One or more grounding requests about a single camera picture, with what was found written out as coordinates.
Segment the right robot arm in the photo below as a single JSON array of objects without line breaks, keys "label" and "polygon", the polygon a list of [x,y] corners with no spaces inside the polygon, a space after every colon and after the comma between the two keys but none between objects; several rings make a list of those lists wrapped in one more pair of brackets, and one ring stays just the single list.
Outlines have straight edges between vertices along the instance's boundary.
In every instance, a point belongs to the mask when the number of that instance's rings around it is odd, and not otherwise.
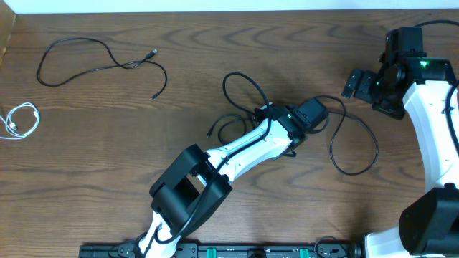
[{"label": "right robot arm", "polygon": [[355,69],[343,97],[415,128],[425,170],[425,194],[396,227],[367,234],[350,257],[454,257],[458,254],[458,79],[448,59],[427,57],[422,27],[387,33],[378,72]]}]

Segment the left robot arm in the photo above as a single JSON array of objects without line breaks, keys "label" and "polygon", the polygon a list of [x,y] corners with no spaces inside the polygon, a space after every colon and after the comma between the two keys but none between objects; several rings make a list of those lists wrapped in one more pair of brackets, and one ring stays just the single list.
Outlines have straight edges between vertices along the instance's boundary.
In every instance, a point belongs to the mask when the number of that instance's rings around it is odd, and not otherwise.
[{"label": "left robot arm", "polygon": [[153,220],[138,242],[140,257],[172,257],[178,241],[209,219],[237,178],[267,159],[294,156],[328,111],[314,97],[300,106],[270,103],[255,109],[255,116],[260,124],[227,145],[183,150],[152,185]]}]

